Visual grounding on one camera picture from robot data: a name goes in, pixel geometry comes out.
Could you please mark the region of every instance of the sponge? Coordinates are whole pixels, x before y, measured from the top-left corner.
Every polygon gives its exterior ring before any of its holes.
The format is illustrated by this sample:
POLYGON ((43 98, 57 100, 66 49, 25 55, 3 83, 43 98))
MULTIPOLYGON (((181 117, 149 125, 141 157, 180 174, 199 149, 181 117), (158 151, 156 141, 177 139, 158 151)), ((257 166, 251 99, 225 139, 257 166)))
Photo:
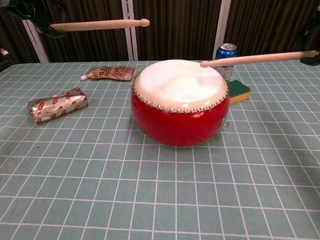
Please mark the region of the sponge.
POLYGON ((230 103, 235 104, 250 98, 251 89, 238 80, 228 82, 230 103))

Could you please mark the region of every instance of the drum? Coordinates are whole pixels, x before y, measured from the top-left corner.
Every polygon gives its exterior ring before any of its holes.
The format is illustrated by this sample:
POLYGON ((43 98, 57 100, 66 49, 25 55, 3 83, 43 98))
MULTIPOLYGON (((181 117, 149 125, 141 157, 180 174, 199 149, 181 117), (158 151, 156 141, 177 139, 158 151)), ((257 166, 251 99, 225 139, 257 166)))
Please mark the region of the drum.
POLYGON ((149 65, 132 80, 131 108, 140 129, 154 141, 189 147, 211 138, 229 111, 225 79, 189 60, 149 65))

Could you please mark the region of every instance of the white drumhead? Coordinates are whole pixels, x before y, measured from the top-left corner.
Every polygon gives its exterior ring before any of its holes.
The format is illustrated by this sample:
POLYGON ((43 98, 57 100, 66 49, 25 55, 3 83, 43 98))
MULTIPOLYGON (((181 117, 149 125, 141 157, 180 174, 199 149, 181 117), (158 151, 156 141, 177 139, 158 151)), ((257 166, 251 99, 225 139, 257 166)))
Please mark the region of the white drumhead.
POLYGON ((146 67, 135 79, 134 90, 145 102, 183 110, 216 105, 225 99, 228 86, 211 67, 173 59, 146 67))

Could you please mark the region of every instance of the wooden drumstick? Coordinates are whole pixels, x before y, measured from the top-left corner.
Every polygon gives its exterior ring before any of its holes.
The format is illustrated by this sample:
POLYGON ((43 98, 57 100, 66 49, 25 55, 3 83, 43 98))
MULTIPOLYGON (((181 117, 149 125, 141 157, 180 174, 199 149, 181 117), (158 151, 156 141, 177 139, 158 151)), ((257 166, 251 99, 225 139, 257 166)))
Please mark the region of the wooden drumstick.
POLYGON ((230 58, 222 58, 212 61, 203 61, 200 66, 203 68, 207 67, 222 67, 230 65, 240 64, 254 64, 263 62, 277 62, 277 61, 288 61, 288 60, 300 60, 305 57, 314 57, 318 55, 318 51, 296 51, 296 52, 282 52, 274 54, 262 54, 262 55, 251 55, 251 56, 237 56, 230 58))
POLYGON ((87 30, 105 30, 105 29, 123 29, 131 27, 147 27, 150 21, 148 19, 131 20, 105 20, 105 21, 85 21, 85 22, 68 22, 68 23, 54 23, 50 26, 57 31, 73 32, 73 31, 87 31, 87 30))

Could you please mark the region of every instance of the background wall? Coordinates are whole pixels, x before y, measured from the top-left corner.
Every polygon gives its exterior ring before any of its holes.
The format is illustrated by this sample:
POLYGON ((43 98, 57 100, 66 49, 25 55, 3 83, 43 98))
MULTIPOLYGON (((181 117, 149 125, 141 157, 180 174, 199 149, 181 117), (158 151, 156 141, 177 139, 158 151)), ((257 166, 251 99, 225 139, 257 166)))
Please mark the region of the background wall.
MULTIPOLYGON (((68 20, 123 19, 122 1, 65 0, 68 20)), ((129 0, 134 19, 150 20, 148 27, 135 28, 138 60, 210 60, 221 1, 129 0)), ((224 42, 237 45, 240 56, 296 51, 297 34, 319 4, 319 0, 231 0, 224 42)), ((59 23, 57 8, 49 6, 59 23)), ((68 32, 62 38, 40 34, 40 39, 51 62, 128 60, 124 29, 68 32)), ((320 27, 310 34, 307 50, 315 49, 318 40, 320 27)), ((17 63, 39 61, 21 21, 3 8, 0 43, 17 63)))

